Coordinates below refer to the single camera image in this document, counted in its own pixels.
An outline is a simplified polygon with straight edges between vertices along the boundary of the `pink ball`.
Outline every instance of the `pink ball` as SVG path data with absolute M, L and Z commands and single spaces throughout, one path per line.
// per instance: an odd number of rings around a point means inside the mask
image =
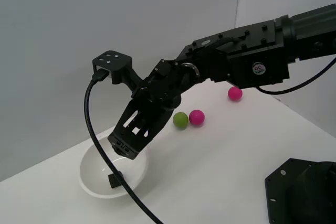
M 231 87 L 227 95 L 232 101 L 239 101 L 243 96 L 243 91 L 237 87 Z
M 192 125 L 200 126 L 204 122 L 204 119 L 205 115 L 200 110 L 193 110 L 189 114 L 189 121 Z

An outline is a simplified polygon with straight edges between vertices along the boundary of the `white bowl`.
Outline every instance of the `white bowl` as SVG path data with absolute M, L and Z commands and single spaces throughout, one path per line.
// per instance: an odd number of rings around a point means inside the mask
M 145 148 L 135 160 L 130 160 L 115 153 L 107 137 L 99 142 L 115 167 L 122 172 L 129 186 L 135 189 L 147 171 L 147 149 Z M 122 186 L 111 188 L 109 174 L 112 174 L 112 171 L 101 158 L 96 147 L 91 145 L 80 162 L 79 184 L 89 195 L 101 199 L 112 199 L 127 194 Z

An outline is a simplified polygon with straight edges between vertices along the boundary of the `table surface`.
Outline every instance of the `table surface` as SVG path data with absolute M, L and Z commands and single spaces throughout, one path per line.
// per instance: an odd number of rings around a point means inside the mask
M 336 161 L 336 139 L 271 96 L 204 82 L 177 111 L 201 109 L 203 127 L 171 120 L 149 145 L 135 192 L 164 223 L 268 223 L 264 179 L 288 158 Z M 102 138 L 109 129 L 98 135 Z M 97 199 L 78 183 L 82 142 L 0 183 L 2 223 L 151 223 L 129 196 Z

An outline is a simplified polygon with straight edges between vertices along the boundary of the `black robotic arm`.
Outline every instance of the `black robotic arm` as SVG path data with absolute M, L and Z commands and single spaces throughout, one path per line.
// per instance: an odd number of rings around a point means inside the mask
M 132 100 L 108 139 L 119 155 L 135 159 L 193 85 L 206 79 L 227 81 L 240 89 L 280 83 L 289 78 L 288 64 L 296 59 L 332 54 L 336 54 L 335 4 L 196 40 L 175 60 L 160 60 L 144 80 L 132 69 L 131 57 L 107 51 L 93 60 L 94 71 L 108 70 L 113 84 L 123 82 L 132 91 Z

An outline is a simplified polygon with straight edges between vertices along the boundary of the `cable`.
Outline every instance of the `cable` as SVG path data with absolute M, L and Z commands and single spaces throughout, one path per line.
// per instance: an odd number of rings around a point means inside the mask
M 133 192 L 131 187 L 127 184 L 127 182 L 123 179 L 123 177 L 119 174 L 117 168 L 113 165 L 113 163 L 110 161 L 108 156 L 106 155 L 104 149 L 101 147 L 96 134 L 93 130 L 92 124 L 91 124 L 91 119 L 90 119 L 90 114 L 89 114 L 89 99 L 90 99 L 90 93 L 93 88 L 93 86 L 98 82 L 98 81 L 103 81 L 107 76 L 109 75 L 109 72 L 104 70 L 104 69 L 99 69 L 97 72 L 95 72 L 92 76 L 92 80 L 90 81 L 86 92 L 85 92 L 85 98 L 84 98 L 84 115 L 85 115 L 85 122 L 88 127 L 91 139 L 93 143 L 95 144 L 99 154 L 105 161 L 105 163 L 109 166 L 111 171 L 114 173 L 116 176 L 117 180 L 120 182 L 120 184 L 125 188 L 127 193 L 131 196 L 131 198 L 135 201 L 135 203 L 143 210 L 149 218 L 151 218 L 156 224 L 163 224 L 158 217 L 156 217 L 146 206 L 142 201 L 137 197 L 137 195 Z
M 312 83 L 313 81 L 315 81 L 317 78 L 319 78 L 321 75 L 323 75 L 325 72 L 327 72 L 334 64 L 336 63 L 336 58 L 333 59 L 325 68 L 322 69 L 322 71 L 320 71 L 319 73 L 317 73 L 315 76 L 313 76 L 312 78 L 310 78 L 309 80 L 295 86 L 292 87 L 290 89 L 285 89 L 285 90 L 281 90 L 281 91 L 268 91 L 268 90 L 264 90 L 260 87 L 256 87 L 257 90 L 259 90 L 260 92 L 264 93 L 264 94 L 272 94 L 272 95 L 278 95 L 278 94 L 287 94 L 293 91 L 296 91 L 298 89 L 303 88 L 304 86 L 307 86 L 308 84 Z

